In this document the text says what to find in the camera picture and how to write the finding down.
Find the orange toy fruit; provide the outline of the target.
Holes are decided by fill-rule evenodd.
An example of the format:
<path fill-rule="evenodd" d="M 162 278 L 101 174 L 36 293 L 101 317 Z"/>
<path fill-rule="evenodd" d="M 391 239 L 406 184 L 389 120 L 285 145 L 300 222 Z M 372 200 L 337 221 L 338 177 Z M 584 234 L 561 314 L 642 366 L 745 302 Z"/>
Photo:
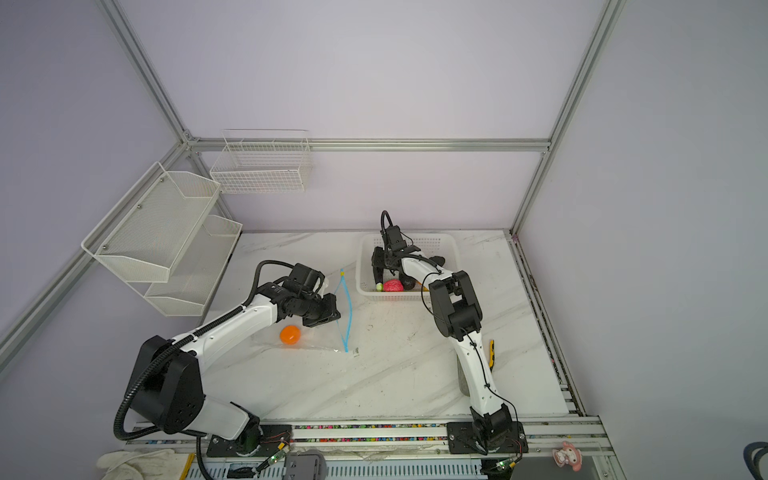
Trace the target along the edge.
<path fill-rule="evenodd" d="M 288 325 L 280 331 L 279 338 L 284 345 L 296 345 L 301 339 L 301 330 L 295 325 Z"/>

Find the clear zip top bag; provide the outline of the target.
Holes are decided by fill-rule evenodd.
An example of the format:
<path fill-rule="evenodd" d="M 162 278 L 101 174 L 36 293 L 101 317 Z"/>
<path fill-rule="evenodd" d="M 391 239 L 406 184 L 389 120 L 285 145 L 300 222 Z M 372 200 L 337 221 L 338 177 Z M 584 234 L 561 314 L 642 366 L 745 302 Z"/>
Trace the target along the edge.
<path fill-rule="evenodd" d="M 354 350 L 352 325 L 355 318 L 351 293 L 344 269 L 333 272 L 325 280 L 322 293 L 332 293 L 337 297 L 337 307 L 341 318 L 317 327 L 304 327 L 299 317 L 290 317 L 279 323 L 260 330 L 251 337 L 253 345 L 287 350 L 327 351 L 350 354 Z M 280 331 L 295 325 L 301 330 L 301 339 L 296 345 L 284 345 L 279 338 Z"/>

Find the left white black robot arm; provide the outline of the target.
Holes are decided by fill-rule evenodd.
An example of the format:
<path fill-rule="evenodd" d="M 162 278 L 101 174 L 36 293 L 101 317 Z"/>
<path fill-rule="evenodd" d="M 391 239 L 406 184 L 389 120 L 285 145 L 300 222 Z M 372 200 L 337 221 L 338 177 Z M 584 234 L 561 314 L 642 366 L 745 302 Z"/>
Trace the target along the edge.
<path fill-rule="evenodd" d="M 141 346 L 113 423 L 120 440 L 162 431 L 235 440 L 259 433 L 256 415 L 206 390 L 207 370 L 255 333 L 296 316 L 313 328 L 341 317 L 332 293 L 294 293 L 275 283 L 248 305 L 171 339 L 154 336 Z"/>

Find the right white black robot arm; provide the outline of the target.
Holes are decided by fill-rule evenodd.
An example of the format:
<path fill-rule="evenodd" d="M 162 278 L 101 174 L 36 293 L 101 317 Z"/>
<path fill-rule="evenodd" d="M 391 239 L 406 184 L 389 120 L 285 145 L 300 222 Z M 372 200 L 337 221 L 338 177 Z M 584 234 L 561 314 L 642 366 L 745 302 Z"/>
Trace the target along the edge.
<path fill-rule="evenodd" d="M 377 246 L 371 256 L 376 281 L 386 270 L 408 277 L 429 294 L 423 304 L 439 333 L 452 344 L 470 399 L 475 449 L 483 454 L 514 439 L 516 409 L 498 393 L 481 334 L 483 313 L 470 276 L 452 271 L 435 257 L 424 257 L 415 247 L 400 251 Z"/>

